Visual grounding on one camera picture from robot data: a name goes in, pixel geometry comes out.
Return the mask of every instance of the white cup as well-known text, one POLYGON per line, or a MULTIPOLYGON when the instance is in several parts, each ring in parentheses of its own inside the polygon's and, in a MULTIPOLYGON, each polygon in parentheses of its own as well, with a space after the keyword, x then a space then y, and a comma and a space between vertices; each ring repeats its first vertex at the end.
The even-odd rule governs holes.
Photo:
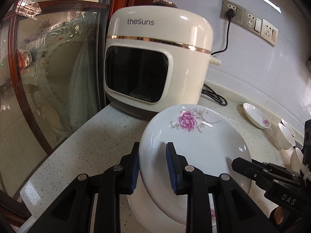
POLYGON ((296 144, 295 139, 292 137, 290 131, 281 123, 278 123, 274 137, 274 144, 278 150, 288 150, 296 144))
POLYGON ((301 150, 295 148, 292 155, 290 156, 290 169, 295 172, 300 172, 301 163, 304 158, 301 150))
POLYGON ((292 134, 292 136, 295 136, 295 132, 292 128, 292 126, 290 126, 290 124, 288 122, 286 122, 284 119, 281 119, 281 124, 283 124, 285 126, 286 129, 288 129, 288 131, 292 134))

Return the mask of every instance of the wall outlet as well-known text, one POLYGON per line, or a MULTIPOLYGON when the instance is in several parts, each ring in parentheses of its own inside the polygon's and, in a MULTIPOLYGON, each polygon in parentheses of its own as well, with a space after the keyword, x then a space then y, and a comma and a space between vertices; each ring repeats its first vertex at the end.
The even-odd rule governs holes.
POLYGON ((235 17, 232 18, 231 22, 236 23, 238 25, 242 25, 243 16, 244 16, 244 8, 238 4, 235 4, 228 0, 224 0, 222 3, 222 9, 221 9, 222 18, 228 19, 228 17, 226 16, 226 13, 229 9, 233 9, 235 13, 235 17))
POLYGON ((252 33, 260 36, 261 32, 261 20, 249 10, 244 10, 242 27, 248 29, 252 33))
POLYGON ((279 30, 270 24, 267 20, 262 20, 262 27, 260 36, 267 40, 269 43, 276 45, 276 40, 278 36, 279 30))

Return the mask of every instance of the black power cord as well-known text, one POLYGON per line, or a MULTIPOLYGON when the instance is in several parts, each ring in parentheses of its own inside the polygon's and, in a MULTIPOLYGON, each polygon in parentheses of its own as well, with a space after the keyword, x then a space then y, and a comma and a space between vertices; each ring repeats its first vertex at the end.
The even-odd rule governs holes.
MULTIPOLYGON (((227 50, 228 48, 228 41, 229 41, 229 28, 230 28, 230 23, 231 23, 231 19, 235 17, 235 13, 233 9, 229 9, 226 13, 227 17, 228 17, 228 28, 227 28, 227 41, 226 41, 226 47, 225 49, 221 50, 221 51, 216 51, 213 52, 211 55, 217 54, 217 53, 221 53, 227 50)), ((222 105, 222 106, 227 106, 228 102, 225 98, 223 98, 221 95, 216 94, 214 90, 212 90, 208 85, 204 84, 205 87, 207 87, 206 89, 202 89, 201 94, 207 95, 210 98, 212 98, 216 103, 222 105)))
POLYGON ((207 89, 202 89, 201 94, 207 95, 210 98, 212 98, 216 103, 227 106, 228 102, 225 98, 223 98, 221 95, 217 94, 214 90, 212 90, 208 85, 204 83, 204 86, 207 87, 207 89))
POLYGON ((229 9, 226 13, 227 17, 228 17, 228 28, 227 28, 227 40, 226 40, 226 47, 225 49, 221 50, 221 51, 216 51, 213 52, 211 55, 217 54, 217 53, 221 53, 227 50, 228 48, 228 42, 229 42, 229 28, 230 28, 230 23, 231 23, 231 19, 235 17, 235 13, 233 9, 229 9))

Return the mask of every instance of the white bowl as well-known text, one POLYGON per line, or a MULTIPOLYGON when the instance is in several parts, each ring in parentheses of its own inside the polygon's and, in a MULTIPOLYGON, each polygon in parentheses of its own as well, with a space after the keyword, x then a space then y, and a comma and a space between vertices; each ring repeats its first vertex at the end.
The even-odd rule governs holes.
POLYGON ((278 123, 274 144, 279 150, 288 150, 296 144, 295 139, 291 135, 290 131, 281 123, 278 123))
MULTIPOLYGON (((137 220, 150 232, 153 233, 185 233, 186 226, 178 223, 165 215, 151 200, 144 187, 142 178, 138 174, 137 186, 132 195, 128 195, 128 203, 137 220)), ((211 209, 213 198, 209 194, 211 209)), ((212 217, 212 232, 217 233, 216 220, 212 217)))
POLYGON ((213 176, 228 173, 248 193, 251 180, 231 167, 237 157, 251 161, 246 143, 236 128, 204 106, 172 106, 147 125, 139 145, 139 165, 150 198, 174 221, 186 224, 187 195, 177 196, 171 188, 165 154, 168 142, 174 143, 177 154, 185 156, 190 165, 213 176))
POLYGON ((246 115, 246 117, 258 128, 260 129, 270 129, 271 123, 269 119, 266 117, 262 111, 249 104, 249 103, 243 103, 243 110, 246 115))
POLYGON ((300 172, 301 163, 304 155, 301 150, 295 148, 292 155, 290 156, 290 169, 296 172, 300 172))
POLYGON ((292 136, 295 136, 295 132, 293 131, 292 126, 290 126, 290 124, 288 122, 286 122, 284 119, 281 119, 281 124, 283 124, 286 129, 288 129, 288 131, 292 134, 292 136))

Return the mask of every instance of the white rice cooker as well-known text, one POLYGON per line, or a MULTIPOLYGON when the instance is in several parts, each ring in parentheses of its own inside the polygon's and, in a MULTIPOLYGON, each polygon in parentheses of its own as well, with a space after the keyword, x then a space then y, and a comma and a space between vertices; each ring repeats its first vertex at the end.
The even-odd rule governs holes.
POLYGON ((213 30, 192 12, 167 6, 117 10, 109 23, 104 89, 123 111, 151 118, 178 104, 197 104, 211 57, 213 30))

